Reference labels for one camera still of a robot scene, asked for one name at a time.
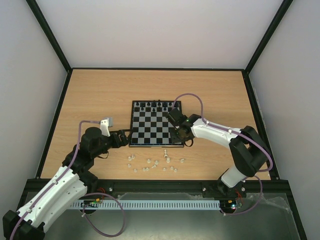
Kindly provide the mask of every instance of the white robotic arm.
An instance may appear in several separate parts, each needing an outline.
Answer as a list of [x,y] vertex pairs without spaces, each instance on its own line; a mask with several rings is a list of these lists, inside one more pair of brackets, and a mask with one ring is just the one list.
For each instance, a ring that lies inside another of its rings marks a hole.
[[106,119],[100,122],[100,129],[89,127],[45,187],[17,212],[9,210],[3,216],[7,239],[43,240],[53,222],[74,201],[95,192],[98,178],[89,171],[94,159],[111,148],[126,146],[132,135],[129,129],[109,131],[110,125]]
[[[217,128],[213,128],[208,125],[208,123],[204,123],[201,118],[196,120],[193,123],[193,126],[191,127],[192,134],[196,138],[202,138],[207,139],[209,141],[212,141],[216,144],[220,144],[227,149],[230,149],[230,141],[231,139],[236,138],[238,135],[232,133],[232,132],[238,132],[241,133],[240,128],[231,128],[226,127],[217,123],[209,122],[213,125],[220,126],[223,128],[227,128],[230,131],[224,131]],[[235,185],[237,185],[238,182],[246,178],[244,174],[242,174],[236,166],[232,166],[229,168],[222,176],[221,181],[228,187],[233,188]]]
[[256,146],[236,134],[245,135],[269,152],[256,130],[250,126],[240,129],[210,121],[204,122],[201,116],[192,114],[187,117],[177,108],[168,114],[167,119],[174,126],[174,129],[170,131],[173,143],[193,141],[193,138],[203,138],[230,149],[234,166],[230,167],[219,178],[223,183],[219,189],[222,193],[236,186],[241,180],[253,177],[267,160],[265,154]]

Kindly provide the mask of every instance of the black metal frame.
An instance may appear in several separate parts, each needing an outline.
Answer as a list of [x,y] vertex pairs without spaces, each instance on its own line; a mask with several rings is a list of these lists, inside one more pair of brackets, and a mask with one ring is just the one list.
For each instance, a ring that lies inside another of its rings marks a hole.
[[[266,129],[264,126],[264,122],[259,110],[259,106],[256,100],[256,96],[250,81],[249,73],[253,69],[254,65],[258,61],[260,55],[271,39],[273,33],[277,29],[279,23],[287,12],[293,0],[283,0],[281,6],[279,7],[277,13],[275,14],[272,22],[270,23],[268,29],[266,30],[263,38],[261,39],[259,45],[257,46],[252,58],[250,59],[247,67],[245,69],[238,68],[132,68],[132,67],[74,67],[72,68],[68,63],[66,56],[64,55],[57,39],[55,38],[48,22],[46,21],[41,9],[39,8],[36,0],[26,0],[30,9],[32,10],[34,16],[39,22],[43,32],[47,36],[49,42],[51,43],[54,51],[56,52],[58,58],[60,59],[62,65],[64,66],[67,77],[63,86],[63,90],[58,102],[58,106],[52,121],[52,125],[49,131],[49,135],[43,150],[43,154],[40,160],[40,164],[38,170],[36,172],[36,179],[29,179],[26,182],[23,194],[21,196],[20,202],[18,204],[18,208],[25,204],[27,194],[28,193],[37,193],[40,189],[42,189],[45,184],[48,182],[48,179],[40,179],[45,160],[48,154],[48,150],[52,141],[52,137],[56,128],[56,124],[59,118],[59,114],[62,108],[62,104],[68,89],[69,81],[73,72],[73,69],[87,69],[87,70],[157,70],[157,71],[241,71],[244,84],[246,87],[246,91],[248,94],[248,98],[250,101],[252,113],[254,116],[255,124],[258,130],[259,135],[262,137],[263,141],[266,143],[268,147],[270,147],[270,143],[268,140],[268,136],[266,133]],[[306,233],[304,231],[301,219],[299,217],[299,213],[297,210],[297,206],[295,200],[293,198],[290,185],[286,180],[280,180],[279,173],[276,167],[275,162],[273,161],[273,169],[269,172],[271,180],[263,180],[263,191],[265,193],[285,193],[287,199],[289,201],[290,208],[293,212],[293,217],[295,220],[295,224],[297,226],[300,238],[302,240],[306,240]],[[217,195],[216,192],[211,192],[209,188],[206,191],[203,191],[205,186],[210,186],[215,184],[216,181],[183,181],[183,180],[99,180],[98,184],[105,189],[109,189],[112,187],[112,194],[117,195],[126,192],[162,192],[162,193],[189,193],[189,194],[202,194],[204,197],[215,197],[216,199],[223,199],[224,197],[221,195]],[[260,185],[256,180],[247,180],[244,183],[244,187],[246,192],[255,193],[260,191]]]
[[[49,179],[28,179],[17,209],[26,204],[28,193],[38,193]],[[228,200],[208,186],[216,186],[216,180],[109,180],[99,179],[97,185],[106,190],[107,193],[117,197],[124,193],[188,193],[191,195],[202,194],[204,198],[215,198],[216,200]],[[242,183],[246,193],[259,193],[260,184],[256,180],[247,180]],[[307,236],[302,225],[297,206],[287,180],[262,180],[264,193],[284,193],[292,210],[295,225],[301,240]]]

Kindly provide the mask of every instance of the purple cable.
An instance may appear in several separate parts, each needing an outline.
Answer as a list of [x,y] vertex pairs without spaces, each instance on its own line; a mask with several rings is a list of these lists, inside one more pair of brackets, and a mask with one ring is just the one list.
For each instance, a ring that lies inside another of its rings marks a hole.
[[[205,119],[205,117],[204,117],[204,104],[203,104],[201,98],[200,98],[199,96],[193,94],[193,93],[184,93],[184,94],[179,95],[179,96],[176,97],[176,99],[174,100],[173,106],[175,105],[176,101],[177,101],[179,98],[181,98],[181,97],[183,97],[183,96],[186,96],[186,95],[194,96],[194,97],[196,97],[196,98],[199,100],[200,105],[201,105],[201,119],[202,119],[202,121],[203,121],[205,124],[207,124],[207,125],[210,126],[210,127],[213,127],[213,128],[215,128],[215,129],[219,129],[219,130],[222,130],[222,131],[225,131],[225,132],[228,132],[228,131],[229,131],[228,128],[211,124],[211,123],[208,122],[207,119]],[[255,146],[256,146],[261,152],[263,152],[264,155],[268,158],[269,163],[270,163],[270,166],[269,166],[267,169],[258,170],[258,172],[268,172],[268,171],[270,171],[270,170],[273,168],[274,163],[273,163],[273,161],[272,161],[272,159],[271,159],[271,156],[268,154],[268,152],[267,152],[262,146],[260,146],[258,143],[256,143],[255,141],[253,141],[251,138],[247,137],[246,135],[243,135],[242,133],[239,133],[239,132],[233,131],[233,130],[231,130],[231,133],[236,134],[236,135],[242,137],[243,139],[247,140],[248,142],[252,143],[253,145],[255,145]]]
[[88,206],[87,205],[84,205],[83,209],[82,209],[82,213],[83,213],[83,217],[88,221],[88,223],[91,225],[91,227],[100,235],[104,236],[104,237],[107,237],[107,238],[114,238],[114,237],[117,237],[119,235],[121,235],[124,230],[125,230],[125,227],[126,227],[126,213],[125,213],[125,210],[124,208],[122,207],[121,203],[115,199],[113,196],[109,195],[109,194],[106,194],[106,193],[102,193],[102,192],[93,192],[93,193],[88,193],[86,195],[84,195],[84,197],[87,197],[87,196],[92,196],[92,195],[103,195],[103,196],[106,196],[108,198],[111,198],[112,200],[114,200],[120,207],[121,211],[122,211],[122,215],[123,215],[123,224],[122,224],[122,228],[120,229],[120,231],[114,235],[109,235],[109,234],[106,234],[106,233],[103,233],[102,231],[100,231],[99,229],[97,229],[93,223],[89,220],[89,218],[87,217],[86,213],[85,213],[85,210],[86,210],[86,207]]
[[245,211],[242,211],[242,212],[237,212],[237,213],[225,213],[222,209],[220,210],[220,212],[222,212],[224,215],[236,216],[236,215],[246,214],[247,212],[250,212],[252,209],[254,209],[254,208],[258,205],[258,203],[261,201],[261,198],[262,198],[262,181],[261,181],[261,179],[260,179],[258,176],[254,175],[254,177],[255,177],[256,179],[258,179],[258,181],[259,181],[259,183],[260,183],[260,194],[259,194],[259,198],[258,198],[258,200],[255,202],[255,204],[254,204],[252,207],[250,207],[249,209],[247,209],[247,210],[245,210]]
[[[71,168],[72,164],[74,164],[75,160],[76,160],[76,156],[78,154],[78,150],[79,150],[79,145],[80,145],[80,138],[81,138],[81,126],[83,123],[92,123],[92,124],[100,124],[99,121],[88,121],[88,120],[82,120],[81,122],[79,122],[79,129],[78,129],[78,139],[77,139],[77,143],[76,143],[76,148],[75,148],[75,152],[73,155],[73,158],[69,164],[69,166],[64,170],[64,172],[56,179],[56,181],[58,182],[61,178],[63,178],[64,175],[66,175],[67,171]],[[52,183],[50,184],[38,197],[37,199],[33,202],[33,204],[30,206],[30,209],[32,210],[35,205],[40,201],[40,199],[54,186],[55,184]],[[14,236],[16,234],[16,231],[19,227],[19,225],[21,224],[21,222],[24,220],[24,218],[28,215],[29,212],[25,212],[25,214],[22,215],[22,217],[19,219],[19,221],[16,223],[15,227],[13,228],[13,231],[11,233],[10,236],[10,240],[14,240]]]

